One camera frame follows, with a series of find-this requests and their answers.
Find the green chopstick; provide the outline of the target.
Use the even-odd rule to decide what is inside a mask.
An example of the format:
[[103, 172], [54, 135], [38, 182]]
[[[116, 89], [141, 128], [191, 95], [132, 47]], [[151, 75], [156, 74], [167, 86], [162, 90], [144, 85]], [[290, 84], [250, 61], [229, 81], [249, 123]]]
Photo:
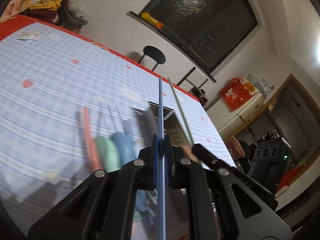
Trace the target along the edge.
[[173, 95], [174, 95], [174, 97], [175, 97], [175, 100], [176, 100], [178, 109], [179, 109], [180, 114], [181, 114], [181, 117], [182, 117], [182, 119], [183, 119], [185, 128], [186, 128], [186, 130], [187, 130], [189, 145], [190, 145], [190, 146], [194, 146], [195, 142], [194, 142], [193, 135], [192, 135], [192, 132], [191, 132], [190, 127], [189, 127], [189, 124], [188, 124], [188, 120], [186, 119], [184, 110], [183, 110], [183, 108], [182, 108], [182, 106], [181, 106], [180, 100], [179, 100], [178, 95], [177, 95], [177, 93], [176, 93], [176, 91], [175, 91], [175, 87], [174, 87], [173, 83], [171, 82], [171, 80], [170, 80], [169, 78], [168, 78], [168, 83], [169, 83], [169, 85], [170, 85], [170, 87], [171, 87], [172, 93], [173, 93]]

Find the light blue chopstick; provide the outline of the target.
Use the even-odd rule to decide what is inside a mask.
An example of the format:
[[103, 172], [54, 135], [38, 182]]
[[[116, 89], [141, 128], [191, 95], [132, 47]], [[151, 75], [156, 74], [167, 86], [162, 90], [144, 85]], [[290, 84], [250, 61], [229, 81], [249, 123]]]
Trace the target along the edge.
[[157, 239], [166, 239], [166, 199], [165, 199], [165, 155], [164, 155], [164, 120], [163, 120], [163, 82], [159, 78], [158, 107], [158, 170], [157, 170]]

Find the brown trash bin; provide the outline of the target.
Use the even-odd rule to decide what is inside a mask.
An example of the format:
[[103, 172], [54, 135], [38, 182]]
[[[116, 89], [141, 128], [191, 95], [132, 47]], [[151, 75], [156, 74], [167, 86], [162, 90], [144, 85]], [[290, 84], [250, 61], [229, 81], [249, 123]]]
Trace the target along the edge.
[[227, 140], [226, 147], [234, 161], [245, 157], [245, 152], [236, 137], [232, 136]]

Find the white refrigerator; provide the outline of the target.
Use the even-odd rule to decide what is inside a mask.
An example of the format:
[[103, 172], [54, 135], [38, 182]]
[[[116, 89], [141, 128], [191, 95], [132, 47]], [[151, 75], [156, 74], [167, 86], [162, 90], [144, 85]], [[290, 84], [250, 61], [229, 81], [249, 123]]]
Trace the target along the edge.
[[225, 140], [250, 118], [264, 104], [263, 95], [258, 92], [234, 111], [230, 111], [223, 98], [220, 98], [206, 112], [216, 127], [221, 138]]

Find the green spoon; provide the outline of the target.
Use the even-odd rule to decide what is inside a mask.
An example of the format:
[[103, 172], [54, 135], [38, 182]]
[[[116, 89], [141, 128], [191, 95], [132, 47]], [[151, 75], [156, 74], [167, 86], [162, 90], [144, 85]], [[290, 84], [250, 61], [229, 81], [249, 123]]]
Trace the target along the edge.
[[106, 172], [121, 169], [120, 155], [115, 143], [109, 138], [99, 135], [95, 139], [99, 158]]

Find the blue spoon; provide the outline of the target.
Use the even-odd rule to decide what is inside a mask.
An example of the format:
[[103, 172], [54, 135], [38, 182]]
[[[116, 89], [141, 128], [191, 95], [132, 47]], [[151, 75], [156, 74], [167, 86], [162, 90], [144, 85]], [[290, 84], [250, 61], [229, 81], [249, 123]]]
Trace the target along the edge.
[[112, 134], [111, 139], [116, 145], [116, 148], [120, 155], [121, 166], [124, 166], [125, 164], [137, 158], [134, 143], [127, 135], [121, 132], [116, 132]]

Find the brown rice cooker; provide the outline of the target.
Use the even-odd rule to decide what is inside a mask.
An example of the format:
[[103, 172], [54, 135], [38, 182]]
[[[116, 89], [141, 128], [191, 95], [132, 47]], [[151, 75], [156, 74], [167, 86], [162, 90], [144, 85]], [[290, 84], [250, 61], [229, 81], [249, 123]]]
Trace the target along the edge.
[[207, 99], [207, 96], [206, 96], [206, 93], [205, 91], [202, 89], [202, 88], [198, 88], [198, 87], [193, 87], [191, 89], [191, 93], [196, 97], [198, 98], [200, 104], [202, 106], [205, 106], [206, 103], [208, 102], [208, 99]]

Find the red cloth on fridge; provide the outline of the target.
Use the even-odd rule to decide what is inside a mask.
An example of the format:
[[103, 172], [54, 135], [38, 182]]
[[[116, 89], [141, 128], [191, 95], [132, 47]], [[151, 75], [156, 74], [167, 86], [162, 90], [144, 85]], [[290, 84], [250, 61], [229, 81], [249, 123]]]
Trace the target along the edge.
[[219, 91], [219, 95], [231, 112], [237, 110], [257, 93], [259, 90], [244, 76], [232, 78]]

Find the steel utensil tray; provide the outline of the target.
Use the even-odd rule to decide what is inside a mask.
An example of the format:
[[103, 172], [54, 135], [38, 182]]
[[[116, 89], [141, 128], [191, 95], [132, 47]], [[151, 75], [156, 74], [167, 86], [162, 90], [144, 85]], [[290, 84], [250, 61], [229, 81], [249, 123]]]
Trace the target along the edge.
[[[144, 133], [152, 139], [154, 134], [158, 134], [158, 104], [149, 101], [147, 109], [140, 112], [142, 113], [143, 124], [146, 126]], [[163, 128], [164, 134], [170, 136], [170, 141], [173, 145], [189, 145], [188, 138], [175, 111], [168, 107], [163, 107]]]

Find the black metal rack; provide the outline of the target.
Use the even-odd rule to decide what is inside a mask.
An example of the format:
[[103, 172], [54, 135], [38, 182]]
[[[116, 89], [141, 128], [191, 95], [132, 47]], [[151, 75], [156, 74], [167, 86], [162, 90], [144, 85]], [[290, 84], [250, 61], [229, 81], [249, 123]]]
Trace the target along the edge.
[[185, 84], [201, 87], [208, 81], [208, 77], [199, 68], [193, 67], [178, 81], [177, 85], [183, 87]]

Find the dark window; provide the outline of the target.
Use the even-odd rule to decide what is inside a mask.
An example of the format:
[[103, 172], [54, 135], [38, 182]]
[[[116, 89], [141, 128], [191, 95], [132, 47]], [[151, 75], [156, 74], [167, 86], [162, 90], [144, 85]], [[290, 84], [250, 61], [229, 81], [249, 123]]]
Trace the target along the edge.
[[[143, 12], [164, 27], [146, 22]], [[213, 72], [259, 24], [249, 0], [150, 0], [140, 13], [127, 15], [168, 41], [212, 82]]]

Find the yellow package on sill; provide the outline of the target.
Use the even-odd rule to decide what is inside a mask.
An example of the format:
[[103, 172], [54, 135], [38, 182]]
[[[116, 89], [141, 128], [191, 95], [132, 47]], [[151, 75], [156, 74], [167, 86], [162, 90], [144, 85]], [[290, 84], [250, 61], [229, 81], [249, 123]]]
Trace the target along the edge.
[[143, 12], [141, 13], [142, 19], [144, 19], [146, 22], [149, 22], [151, 25], [158, 29], [162, 29], [164, 27], [164, 24], [159, 22], [158, 20], [154, 19], [153, 17], [150, 16], [148, 12]]

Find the small paper packet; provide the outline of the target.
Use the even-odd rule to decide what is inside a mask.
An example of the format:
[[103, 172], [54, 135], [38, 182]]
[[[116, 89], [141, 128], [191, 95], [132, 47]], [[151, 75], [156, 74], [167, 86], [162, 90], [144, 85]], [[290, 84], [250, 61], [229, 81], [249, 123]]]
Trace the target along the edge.
[[24, 31], [22, 33], [20, 33], [17, 36], [17, 40], [21, 40], [21, 41], [37, 41], [39, 37], [42, 36], [42, 32], [36, 32], [36, 31]]

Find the grey stool with bag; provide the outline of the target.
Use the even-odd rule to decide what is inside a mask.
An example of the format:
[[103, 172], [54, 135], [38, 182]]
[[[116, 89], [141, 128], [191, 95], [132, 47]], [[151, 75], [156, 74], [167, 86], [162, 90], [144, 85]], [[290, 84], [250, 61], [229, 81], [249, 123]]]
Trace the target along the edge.
[[84, 18], [84, 15], [77, 10], [72, 10], [69, 5], [61, 6], [59, 17], [59, 26], [76, 34], [80, 34], [82, 27], [88, 24], [88, 20]]

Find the pile of yellow clothes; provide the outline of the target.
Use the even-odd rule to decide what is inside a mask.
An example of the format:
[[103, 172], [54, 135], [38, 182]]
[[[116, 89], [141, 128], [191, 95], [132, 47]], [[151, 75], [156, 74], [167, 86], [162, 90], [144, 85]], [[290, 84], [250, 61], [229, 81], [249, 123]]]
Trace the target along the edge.
[[63, 6], [67, 6], [70, 0], [20, 0], [19, 14], [32, 17], [54, 25], [63, 23]]

